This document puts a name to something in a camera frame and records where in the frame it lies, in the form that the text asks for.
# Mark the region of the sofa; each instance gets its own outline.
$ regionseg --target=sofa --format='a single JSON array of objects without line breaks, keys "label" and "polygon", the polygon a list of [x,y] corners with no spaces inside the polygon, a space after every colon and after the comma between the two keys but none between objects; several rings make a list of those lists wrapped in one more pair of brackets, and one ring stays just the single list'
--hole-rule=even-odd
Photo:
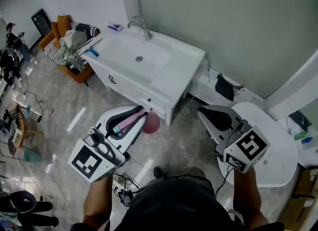
[{"label": "sofa", "polygon": [[[61,57],[59,55],[60,38],[63,38],[66,32],[71,29],[77,31],[85,31],[87,33],[87,42],[82,46],[84,47],[93,40],[93,37],[97,36],[100,33],[100,30],[92,25],[72,22],[69,15],[59,15],[57,22],[52,22],[51,27],[52,31],[39,43],[39,47],[42,50],[43,54],[53,60],[59,66],[59,69],[61,71],[73,78],[76,82],[84,82],[88,86],[85,80],[89,77],[89,75],[93,73],[93,69],[86,60],[84,60],[77,54],[75,54],[74,57],[69,57],[67,59]],[[74,66],[74,59],[83,62],[84,69],[82,71]]]}]

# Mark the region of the blue bottle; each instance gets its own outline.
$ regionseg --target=blue bottle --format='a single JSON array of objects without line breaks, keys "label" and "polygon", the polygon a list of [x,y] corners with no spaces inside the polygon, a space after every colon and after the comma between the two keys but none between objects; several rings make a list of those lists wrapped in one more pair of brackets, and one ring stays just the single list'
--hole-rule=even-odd
[{"label": "blue bottle", "polygon": [[302,144],[305,144],[305,143],[309,143],[313,138],[309,137],[309,138],[305,138],[305,139],[302,139]]}]

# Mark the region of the grey wall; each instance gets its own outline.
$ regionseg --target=grey wall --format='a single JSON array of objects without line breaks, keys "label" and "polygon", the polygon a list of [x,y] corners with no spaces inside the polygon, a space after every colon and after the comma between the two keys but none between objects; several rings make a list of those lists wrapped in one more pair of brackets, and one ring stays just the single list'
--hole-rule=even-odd
[{"label": "grey wall", "polygon": [[141,0],[154,31],[207,51],[212,68],[266,97],[318,47],[318,0]]}]

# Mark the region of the person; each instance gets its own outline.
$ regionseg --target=person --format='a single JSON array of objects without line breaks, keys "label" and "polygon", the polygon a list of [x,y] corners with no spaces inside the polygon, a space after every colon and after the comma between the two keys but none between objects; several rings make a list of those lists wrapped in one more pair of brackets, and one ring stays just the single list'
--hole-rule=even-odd
[{"label": "person", "polygon": [[6,26],[6,39],[7,42],[10,46],[13,46],[16,50],[18,50],[23,57],[25,58],[26,61],[30,61],[31,56],[33,56],[33,52],[32,50],[30,50],[26,44],[24,44],[21,41],[22,38],[22,34],[19,34],[18,36],[15,36],[12,33],[12,28],[13,28],[14,24],[13,23],[8,23],[8,25]]},{"label": "person", "polygon": [[19,83],[22,82],[18,68],[14,65],[12,57],[8,55],[7,51],[0,51],[0,67],[4,69],[4,80],[11,85],[12,89],[14,89],[14,82],[10,79],[10,72],[18,78]]},{"label": "person", "polygon": [[[202,170],[192,167],[185,176],[167,178],[160,167],[155,167],[154,175],[156,180],[137,193],[116,231],[284,230],[282,223],[269,224],[260,211],[253,168],[245,174],[234,170],[235,221],[216,200],[212,184]],[[112,175],[91,183],[83,209],[82,223],[73,224],[71,231],[94,231],[104,223],[105,230],[109,230]]]},{"label": "person", "polygon": [[53,208],[50,202],[37,202],[35,208],[26,213],[18,212],[12,208],[10,202],[10,195],[5,192],[0,193],[0,221],[10,221],[17,226],[23,228],[29,227],[42,227],[53,226],[56,227],[59,224],[59,219],[56,217],[49,217],[41,214],[35,214],[39,212],[46,212]]}]

